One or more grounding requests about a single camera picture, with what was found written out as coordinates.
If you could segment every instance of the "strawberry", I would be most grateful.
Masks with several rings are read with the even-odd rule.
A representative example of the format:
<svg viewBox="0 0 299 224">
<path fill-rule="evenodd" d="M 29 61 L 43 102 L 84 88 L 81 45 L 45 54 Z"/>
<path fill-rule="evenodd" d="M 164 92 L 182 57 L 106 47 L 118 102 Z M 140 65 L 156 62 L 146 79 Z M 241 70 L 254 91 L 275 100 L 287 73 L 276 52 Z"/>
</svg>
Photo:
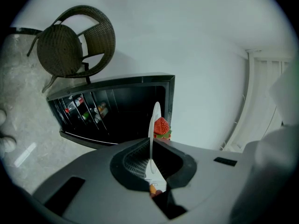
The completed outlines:
<svg viewBox="0 0 299 224">
<path fill-rule="evenodd" d="M 167 121 L 163 117 L 157 119 L 154 125 L 154 133 L 165 134 L 168 131 L 169 131 L 169 125 Z"/>
</svg>

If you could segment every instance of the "chair seat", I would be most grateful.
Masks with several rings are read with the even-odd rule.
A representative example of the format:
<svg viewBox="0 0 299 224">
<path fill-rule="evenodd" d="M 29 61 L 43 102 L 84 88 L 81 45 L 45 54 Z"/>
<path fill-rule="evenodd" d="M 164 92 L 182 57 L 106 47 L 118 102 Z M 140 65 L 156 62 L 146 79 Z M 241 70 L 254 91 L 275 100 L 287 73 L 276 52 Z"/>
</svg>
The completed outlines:
<svg viewBox="0 0 299 224">
<path fill-rule="evenodd" d="M 56 77 L 75 74 L 82 65 L 82 46 L 76 33 L 66 25 L 45 29 L 37 42 L 37 56 L 44 69 Z"/>
</svg>

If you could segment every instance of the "brown rattan chair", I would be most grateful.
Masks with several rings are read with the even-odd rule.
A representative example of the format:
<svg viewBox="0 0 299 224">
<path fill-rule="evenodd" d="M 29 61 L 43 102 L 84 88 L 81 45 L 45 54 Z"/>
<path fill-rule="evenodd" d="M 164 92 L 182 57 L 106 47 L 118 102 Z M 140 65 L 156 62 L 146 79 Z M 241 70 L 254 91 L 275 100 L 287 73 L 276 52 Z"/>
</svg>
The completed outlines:
<svg viewBox="0 0 299 224">
<path fill-rule="evenodd" d="M 61 24 L 74 15 L 86 15 L 95 19 L 98 24 L 80 34 L 66 25 Z M 88 55 L 83 56 L 79 36 L 84 35 Z M 48 85 L 43 88 L 43 93 L 57 77 L 80 78 L 89 77 L 107 66 L 115 51 L 115 34 L 110 20 L 98 9 L 90 6 L 76 6 L 62 13 L 50 27 L 39 33 L 32 42 L 27 56 L 38 40 L 37 55 L 41 65 L 52 75 Z M 90 70 L 77 73 L 82 65 L 88 68 L 83 60 L 87 57 L 104 54 L 100 62 Z"/>
</svg>

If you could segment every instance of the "black baseboard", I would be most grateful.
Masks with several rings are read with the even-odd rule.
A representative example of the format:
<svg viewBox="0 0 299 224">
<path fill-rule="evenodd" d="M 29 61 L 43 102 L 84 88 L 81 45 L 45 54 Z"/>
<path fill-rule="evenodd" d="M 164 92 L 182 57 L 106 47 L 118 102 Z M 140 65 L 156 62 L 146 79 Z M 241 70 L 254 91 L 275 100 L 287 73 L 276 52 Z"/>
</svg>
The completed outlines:
<svg viewBox="0 0 299 224">
<path fill-rule="evenodd" d="M 31 29 L 31 28 L 8 28 L 7 35 L 10 34 L 26 34 L 26 35 L 37 35 L 42 31 Z"/>
</svg>

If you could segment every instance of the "chair backrest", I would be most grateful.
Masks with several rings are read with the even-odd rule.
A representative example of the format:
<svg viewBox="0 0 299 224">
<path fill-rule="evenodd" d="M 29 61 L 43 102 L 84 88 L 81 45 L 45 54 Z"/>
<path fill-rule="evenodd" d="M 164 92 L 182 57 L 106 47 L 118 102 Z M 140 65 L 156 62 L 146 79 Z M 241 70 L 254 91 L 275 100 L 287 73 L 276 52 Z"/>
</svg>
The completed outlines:
<svg viewBox="0 0 299 224">
<path fill-rule="evenodd" d="M 52 25 L 54 25 L 57 21 L 65 21 L 67 18 L 75 15 L 86 15 L 93 19 L 95 19 L 98 24 L 88 28 L 87 30 L 83 31 L 82 33 L 78 34 L 84 35 L 88 55 L 83 57 L 87 58 L 90 56 L 95 56 L 99 54 L 104 54 L 100 62 L 91 68 L 88 71 L 76 73 L 74 75 L 70 75 L 68 77 L 86 77 L 94 75 L 100 72 L 111 60 L 114 51 L 115 51 L 115 33 L 113 26 L 110 20 L 107 18 L 105 14 L 103 14 L 100 10 L 86 5 L 75 6 L 71 7 L 70 9 L 66 10 L 62 13 Z"/>
</svg>

